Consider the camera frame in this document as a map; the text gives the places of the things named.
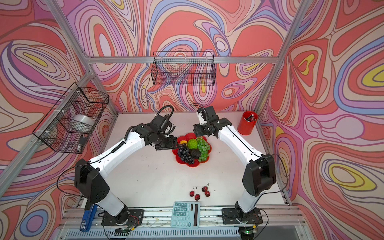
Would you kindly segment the green fake grape bunch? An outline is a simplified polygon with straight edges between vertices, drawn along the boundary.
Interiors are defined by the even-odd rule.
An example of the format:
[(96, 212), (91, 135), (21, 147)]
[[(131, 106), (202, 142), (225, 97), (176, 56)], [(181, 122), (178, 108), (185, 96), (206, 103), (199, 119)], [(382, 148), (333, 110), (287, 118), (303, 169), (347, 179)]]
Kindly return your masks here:
[(200, 163), (203, 163), (203, 162), (206, 162), (208, 160), (208, 157), (209, 157), (209, 151), (211, 150), (211, 146), (210, 144), (202, 137), (198, 137), (196, 138), (197, 142), (198, 142), (198, 150), (199, 152), (201, 153), (201, 155), (199, 156), (198, 158), (198, 161)]

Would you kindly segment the bumpy green fake fruit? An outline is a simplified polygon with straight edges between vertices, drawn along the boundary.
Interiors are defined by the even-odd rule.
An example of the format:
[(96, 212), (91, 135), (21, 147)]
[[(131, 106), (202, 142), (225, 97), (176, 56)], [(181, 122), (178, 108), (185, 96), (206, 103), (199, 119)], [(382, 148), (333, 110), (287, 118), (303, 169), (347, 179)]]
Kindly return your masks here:
[(196, 139), (190, 139), (187, 142), (187, 147), (190, 150), (197, 149), (198, 148), (198, 141)]

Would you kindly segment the black fake grape bunch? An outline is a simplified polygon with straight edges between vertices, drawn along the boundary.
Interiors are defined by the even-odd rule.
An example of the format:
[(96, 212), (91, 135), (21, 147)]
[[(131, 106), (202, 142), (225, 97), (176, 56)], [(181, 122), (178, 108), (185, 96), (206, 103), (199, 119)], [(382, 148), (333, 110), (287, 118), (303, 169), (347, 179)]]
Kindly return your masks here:
[(195, 159), (190, 154), (190, 149), (187, 147), (187, 144), (180, 144), (177, 152), (179, 158), (187, 165), (193, 165)]

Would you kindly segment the dark fake avocado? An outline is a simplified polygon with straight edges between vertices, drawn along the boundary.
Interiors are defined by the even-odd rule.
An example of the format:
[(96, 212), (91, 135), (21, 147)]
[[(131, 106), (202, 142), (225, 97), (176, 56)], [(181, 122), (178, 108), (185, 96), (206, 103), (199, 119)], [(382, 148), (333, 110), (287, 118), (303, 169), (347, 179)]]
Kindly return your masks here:
[(192, 159), (199, 159), (202, 153), (198, 149), (190, 149), (190, 156)]

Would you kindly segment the red cherry pair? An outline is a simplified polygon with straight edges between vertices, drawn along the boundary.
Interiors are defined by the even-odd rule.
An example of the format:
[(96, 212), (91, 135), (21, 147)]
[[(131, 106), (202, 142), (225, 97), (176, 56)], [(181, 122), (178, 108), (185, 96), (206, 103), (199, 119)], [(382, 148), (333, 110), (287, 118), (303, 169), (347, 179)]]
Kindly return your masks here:
[(209, 185), (210, 184), (206, 184), (205, 186), (202, 187), (202, 192), (205, 194), (206, 197), (211, 196), (211, 193), (209, 192)]
[(193, 187), (193, 190), (189, 192), (189, 196), (193, 197), (195, 201), (199, 201), (201, 198), (197, 191), (198, 187)]

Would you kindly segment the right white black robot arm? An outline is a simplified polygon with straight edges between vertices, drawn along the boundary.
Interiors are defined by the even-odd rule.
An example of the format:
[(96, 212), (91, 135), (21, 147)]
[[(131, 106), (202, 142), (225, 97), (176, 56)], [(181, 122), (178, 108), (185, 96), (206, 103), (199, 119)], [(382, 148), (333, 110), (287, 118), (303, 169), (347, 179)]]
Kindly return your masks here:
[(249, 223), (259, 215), (257, 203), (276, 183), (276, 165), (272, 155), (264, 155), (249, 144), (226, 118), (219, 118), (214, 107), (198, 107), (199, 123), (194, 125), (197, 137), (214, 136), (225, 143), (245, 167), (242, 178), (244, 191), (235, 203), (234, 214), (222, 214), (224, 221)]

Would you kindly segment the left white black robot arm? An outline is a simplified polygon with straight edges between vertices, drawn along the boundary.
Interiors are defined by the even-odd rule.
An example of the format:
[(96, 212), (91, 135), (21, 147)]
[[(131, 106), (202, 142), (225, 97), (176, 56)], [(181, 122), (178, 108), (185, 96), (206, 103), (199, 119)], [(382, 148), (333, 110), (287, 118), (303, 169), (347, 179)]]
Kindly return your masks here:
[(176, 127), (170, 121), (174, 107), (167, 105), (161, 109), (171, 111), (164, 116), (157, 112), (150, 123), (129, 127), (125, 136), (104, 153), (89, 161), (81, 159), (75, 165), (76, 189), (91, 204), (101, 207), (113, 217), (116, 225), (125, 225), (130, 212), (111, 191), (106, 177), (129, 156), (145, 146), (152, 146), (156, 151), (173, 150), (178, 147), (177, 138), (172, 134)]

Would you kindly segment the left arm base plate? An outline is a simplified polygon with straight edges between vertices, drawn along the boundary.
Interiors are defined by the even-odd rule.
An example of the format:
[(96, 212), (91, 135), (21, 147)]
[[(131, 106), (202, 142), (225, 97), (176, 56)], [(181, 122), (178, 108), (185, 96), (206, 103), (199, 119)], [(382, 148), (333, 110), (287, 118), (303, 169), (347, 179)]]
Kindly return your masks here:
[(143, 209), (129, 209), (127, 213), (123, 213), (121, 220), (118, 217), (113, 217), (108, 212), (103, 214), (102, 226), (128, 226), (137, 227), (140, 226), (144, 218)]

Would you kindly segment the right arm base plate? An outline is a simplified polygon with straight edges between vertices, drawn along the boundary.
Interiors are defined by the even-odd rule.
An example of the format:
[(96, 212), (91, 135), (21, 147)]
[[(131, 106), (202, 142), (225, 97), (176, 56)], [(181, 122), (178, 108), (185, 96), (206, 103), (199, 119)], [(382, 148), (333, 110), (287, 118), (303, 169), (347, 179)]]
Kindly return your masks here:
[(225, 208), (218, 217), (222, 218), (225, 225), (252, 224), (258, 226), (263, 223), (261, 210), (258, 208), (254, 208), (248, 213), (243, 213), (241, 209), (237, 208)]

